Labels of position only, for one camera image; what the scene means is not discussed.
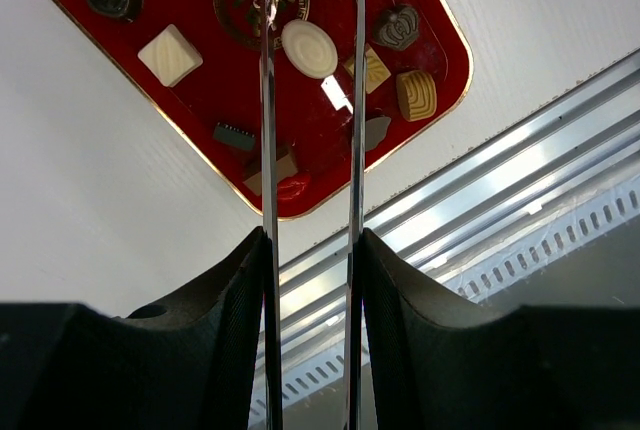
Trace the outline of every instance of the red tray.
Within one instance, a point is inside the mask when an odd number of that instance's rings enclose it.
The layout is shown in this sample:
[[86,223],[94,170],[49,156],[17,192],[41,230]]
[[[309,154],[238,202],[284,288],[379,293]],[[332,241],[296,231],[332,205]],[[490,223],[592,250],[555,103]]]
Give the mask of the red tray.
[[[262,197],[243,184],[246,168],[259,159],[260,151],[259,53],[248,48],[251,27],[246,20],[246,6],[250,4],[234,6],[234,0],[219,0],[226,7],[216,15],[214,0],[144,0],[139,18],[133,23],[121,23],[94,13],[85,0],[55,1],[163,116],[182,130],[238,195],[259,211]],[[336,43],[340,62],[348,60],[353,54],[356,27],[354,0],[297,2],[304,5],[288,7],[283,18],[306,17],[319,25]],[[367,97],[368,118],[392,118],[385,140],[366,154],[368,168],[453,110],[471,81],[471,53],[444,0],[367,0],[368,28],[373,28],[382,12],[397,4],[410,4],[418,10],[421,35],[404,52],[378,46],[368,39],[392,73],[392,78]],[[169,24],[178,27],[204,60],[174,88],[163,87],[137,57],[140,49]],[[336,110],[321,89],[321,82],[299,73],[284,51],[276,52],[275,65],[277,140],[279,145],[292,149],[299,170],[309,181],[296,198],[279,198],[279,216],[292,218],[317,208],[348,184],[352,115],[346,108]],[[433,117],[409,123],[398,109],[395,75],[416,69],[433,75],[438,108]],[[351,99],[353,81],[342,65],[334,76]],[[217,123],[254,134],[253,152],[245,153],[213,140]],[[419,164],[424,156],[412,158]]]

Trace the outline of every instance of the gold tray rim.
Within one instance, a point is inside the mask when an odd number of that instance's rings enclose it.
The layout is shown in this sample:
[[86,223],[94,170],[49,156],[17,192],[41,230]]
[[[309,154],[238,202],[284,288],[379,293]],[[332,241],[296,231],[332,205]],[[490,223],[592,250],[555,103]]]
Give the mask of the gold tray rim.
[[[80,22],[78,22],[78,20],[58,1],[58,0],[51,0],[53,1],[53,3],[55,3],[55,5],[62,10],[62,12],[67,16],[67,18],[69,18],[75,25],[76,27],[78,27],[78,29],[80,29],[80,31],[91,41],[93,42],[93,44],[111,61],[111,63],[113,63],[115,65],[115,67],[120,70],[120,72],[127,78],[127,80],[129,80],[135,88],[138,89],[138,91],[151,103],[151,105],[153,106],[153,108],[155,108],[155,110],[160,114],[160,116],[162,118],[164,118],[167,123],[178,133],[178,135],[180,135],[180,137],[182,137],[182,139],[187,143],[187,145],[189,145],[193,151],[202,159],[204,160],[204,162],[215,172],[218,174],[218,176],[227,184],[229,185],[229,187],[231,188],[231,190],[233,190],[233,192],[238,195],[238,197],[240,198],[240,200],[242,200],[251,210],[253,210],[254,212],[256,212],[258,215],[262,215],[262,210],[260,210],[258,207],[256,207],[253,203],[251,203],[251,201],[249,201],[249,199],[247,197],[244,196],[244,194],[238,189],[238,187],[236,187],[233,182],[231,182],[219,169],[218,167],[216,167],[213,162],[198,148],[198,146],[193,143],[193,141],[191,141],[191,139],[187,136],[187,134],[164,112],[164,110],[162,110],[162,108],[160,108],[160,106],[156,103],[156,101],[151,98],[151,96],[127,73],[127,71],[122,68],[122,66],[113,58],[111,57],[111,55],[109,55],[109,53],[104,49],[104,47],[89,33],[89,31],[87,29],[85,29],[82,24],[80,24]],[[409,137],[407,140],[403,141],[402,143],[398,144],[397,146],[395,146],[394,148],[392,148],[391,150],[389,150],[386,154],[384,154],[382,157],[380,157],[378,160],[376,160],[375,162],[373,162],[371,165],[369,165],[367,168],[365,168],[365,173],[370,172],[371,170],[373,170],[374,168],[376,168],[378,165],[380,165],[382,162],[384,162],[387,158],[389,158],[391,155],[393,155],[395,152],[397,152],[400,148],[404,147],[406,144],[408,144],[409,142],[413,141],[415,138],[419,137],[420,135],[422,135],[427,129],[429,129],[431,126],[433,126],[435,123],[437,123],[438,121],[440,121],[441,118],[445,117],[446,115],[448,115],[450,112],[452,112],[453,110],[455,110],[460,103],[462,103],[462,100],[465,99],[465,97],[467,96],[467,93],[469,92],[469,88],[471,87],[471,81],[473,80],[473,74],[474,74],[474,61],[473,61],[473,52],[471,51],[471,47],[469,45],[469,41],[467,40],[466,36],[464,35],[464,32],[462,31],[462,29],[460,28],[460,24],[458,23],[458,20],[456,19],[456,17],[453,15],[453,12],[451,10],[451,7],[449,7],[449,4],[447,3],[446,0],[439,0],[440,4],[442,5],[442,8],[444,8],[445,13],[447,14],[447,17],[449,18],[449,21],[451,22],[451,24],[453,25],[453,28],[455,29],[456,33],[458,34],[458,38],[460,39],[460,41],[462,42],[462,45],[466,51],[467,54],[467,58],[468,58],[468,62],[469,62],[469,75],[467,77],[467,81],[465,83],[464,89],[462,90],[462,93],[460,94],[460,97],[458,97],[458,100],[456,100],[453,105],[451,105],[447,110],[445,110],[444,112],[442,112],[442,115],[440,115],[438,118],[436,118],[435,120],[429,122],[428,125],[426,125],[424,128],[420,129],[420,131],[414,133],[411,137]],[[321,200],[320,202],[316,203],[313,207],[311,207],[309,210],[299,214],[299,215],[295,215],[292,217],[278,217],[279,221],[291,221],[291,220],[297,220],[298,218],[302,218],[305,217],[311,213],[313,213],[314,211],[316,211],[318,208],[320,208],[322,205],[324,205],[326,202],[328,202],[329,200],[331,200],[333,197],[335,197],[338,193],[340,193],[342,190],[344,190],[345,188],[347,188],[349,186],[350,182],[345,183],[344,185],[342,185],[340,188],[338,188],[337,190],[335,190],[333,193],[331,193],[330,195],[328,195],[327,197],[325,197],[323,200]]]

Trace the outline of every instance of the white table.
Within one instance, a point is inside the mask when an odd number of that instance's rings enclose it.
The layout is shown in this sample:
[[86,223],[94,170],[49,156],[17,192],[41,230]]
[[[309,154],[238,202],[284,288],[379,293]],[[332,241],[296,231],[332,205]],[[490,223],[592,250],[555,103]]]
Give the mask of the white table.
[[[640,0],[447,1],[471,90],[367,175],[368,209],[640,46]],[[0,0],[0,15],[0,300],[125,314],[260,224],[50,0]],[[348,200],[282,223],[282,261],[344,226]]]

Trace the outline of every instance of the oval white chocolate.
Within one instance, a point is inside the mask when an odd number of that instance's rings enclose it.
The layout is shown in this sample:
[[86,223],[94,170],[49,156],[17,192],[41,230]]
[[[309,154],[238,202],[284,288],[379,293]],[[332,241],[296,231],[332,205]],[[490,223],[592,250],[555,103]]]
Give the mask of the oval white chocolate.
[[327,78],[338,67],[336,45],[327,32],[311,22],[287,23],[282,29],[282,48],[293,66],[307,77]]

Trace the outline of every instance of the metal rod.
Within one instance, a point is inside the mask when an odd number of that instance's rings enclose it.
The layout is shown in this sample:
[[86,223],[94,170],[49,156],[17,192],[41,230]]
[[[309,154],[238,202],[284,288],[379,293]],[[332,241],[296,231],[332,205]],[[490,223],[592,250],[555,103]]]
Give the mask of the metal rod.
[[265,277],[265,369],[267,428],[282,429],[282,355],[280,350],[280,275],[278,259],[278,200],[276,182],[276,109],[272,25],[278,0],[261,0],[260,82],[262,102],[262,212],[271,253]]
[[365,0],[357,0],[349,255],[347,258],[347,315],[344,349],[344,381],[347,395],[345,428],[347,430],[357,430],[360,420],[362,277],[359,274],[361,266],[358,264],[358,242],[364,228],[365,76],[367,74],[365,5]]

